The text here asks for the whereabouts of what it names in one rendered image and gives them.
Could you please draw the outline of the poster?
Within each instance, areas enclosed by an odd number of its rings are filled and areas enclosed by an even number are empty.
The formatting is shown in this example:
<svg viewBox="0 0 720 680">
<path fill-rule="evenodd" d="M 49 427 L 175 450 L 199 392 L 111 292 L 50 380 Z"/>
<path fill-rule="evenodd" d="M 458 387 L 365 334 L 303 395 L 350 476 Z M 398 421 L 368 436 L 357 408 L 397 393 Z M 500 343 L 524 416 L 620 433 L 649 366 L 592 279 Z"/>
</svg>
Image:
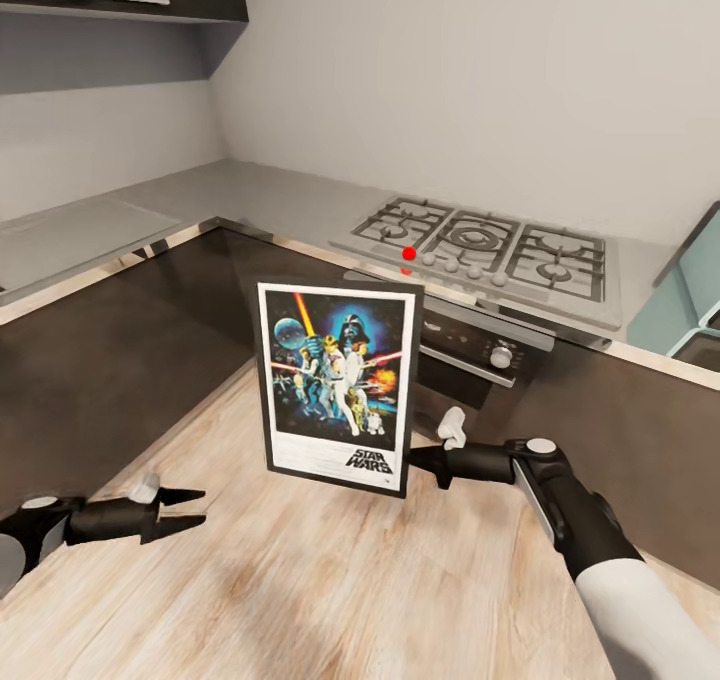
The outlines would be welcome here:
<svg viewBox="0 0 720 680">
<path fill-rule="evenodd" d="M 267 471 L 406 499 L 425 284 L 248 277 Z"/>
</svg>

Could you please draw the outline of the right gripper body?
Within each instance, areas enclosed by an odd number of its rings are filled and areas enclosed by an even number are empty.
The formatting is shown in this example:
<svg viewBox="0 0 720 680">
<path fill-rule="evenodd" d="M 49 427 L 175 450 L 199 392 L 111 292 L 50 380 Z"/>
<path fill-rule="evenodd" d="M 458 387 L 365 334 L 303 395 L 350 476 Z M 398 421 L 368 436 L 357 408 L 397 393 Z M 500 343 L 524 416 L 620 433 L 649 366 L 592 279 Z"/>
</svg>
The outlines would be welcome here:
<svg viewBox="0 0 720 680">
<path fill-rule="evenodd" d="M 434 468 L 439 489 L 449 490 L 453 477 L 494 482 L 486 480 L 486 443 L 466 442 L 452 449 L 443 443 Z"/>
</svg>

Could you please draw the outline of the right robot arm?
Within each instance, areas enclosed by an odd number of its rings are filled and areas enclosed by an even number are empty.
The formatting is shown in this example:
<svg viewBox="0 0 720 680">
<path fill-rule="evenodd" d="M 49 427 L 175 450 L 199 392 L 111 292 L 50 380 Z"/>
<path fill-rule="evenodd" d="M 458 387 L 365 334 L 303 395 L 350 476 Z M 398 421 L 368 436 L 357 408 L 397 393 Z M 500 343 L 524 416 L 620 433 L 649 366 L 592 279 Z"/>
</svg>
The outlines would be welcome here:
<svg viewBox="0 0 720 680">
<path fill-rule="evenodd" d="M 619 518 L 590 494 L 568 457 L 547 439 L 503 446 L 467 442 L 461 407 L 448 410 L 440 446 L 411 449 L 403 460 L 435 473 L 439 489 L 453 477 L 501 482 L 525 493 L 546 536 L 562 553 L 617 680 L 720 680 L 720 648 L 679 605 Z"/>
</svg>

